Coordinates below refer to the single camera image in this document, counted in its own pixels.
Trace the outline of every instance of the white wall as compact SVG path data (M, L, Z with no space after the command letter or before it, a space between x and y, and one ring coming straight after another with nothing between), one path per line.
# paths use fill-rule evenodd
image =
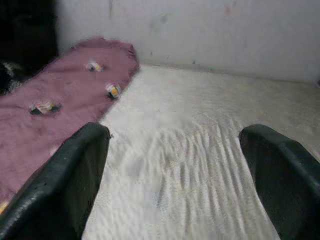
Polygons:
M100 35L143 63L282 80L320 77L320 0L58 0L62 51Z

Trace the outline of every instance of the bedding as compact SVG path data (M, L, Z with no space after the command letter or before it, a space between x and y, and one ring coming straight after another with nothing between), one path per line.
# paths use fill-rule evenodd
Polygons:
M90 72L95 61L104 69ZM132 45L97 37L77 44L11 94L0 97L0 205L62 142L87 122L98 121L115 102L106 86L125 89L138 70ZM58 112L32 115L31 106L54 103Z
M82 239L279 239L239 133L264 124L320 160L319 89L143 65L101 119L108 158Z

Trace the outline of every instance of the pink blanket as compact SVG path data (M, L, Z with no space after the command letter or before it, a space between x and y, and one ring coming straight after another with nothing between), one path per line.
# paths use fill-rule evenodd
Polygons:
M104 66L90 72L90 60ZM0 205L9 202L61 143L115 102L106 85L126 88L139 64L132 45L94 38L76 45L15 92L0 97ZM59 112L30 114L36 103L62 104Z

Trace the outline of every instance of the white mattress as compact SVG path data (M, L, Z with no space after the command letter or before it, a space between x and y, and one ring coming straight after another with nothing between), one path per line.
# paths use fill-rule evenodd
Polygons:
M279 239L238 135L265 124L320 160L320 90L143 65L100 121L113 138L84 240Z

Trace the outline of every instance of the bed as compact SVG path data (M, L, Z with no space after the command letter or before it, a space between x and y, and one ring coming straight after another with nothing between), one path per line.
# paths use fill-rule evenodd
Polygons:
M320 160L319 89L143 65L100 123L113 136L82 239L279 239L239 133L264 124Z

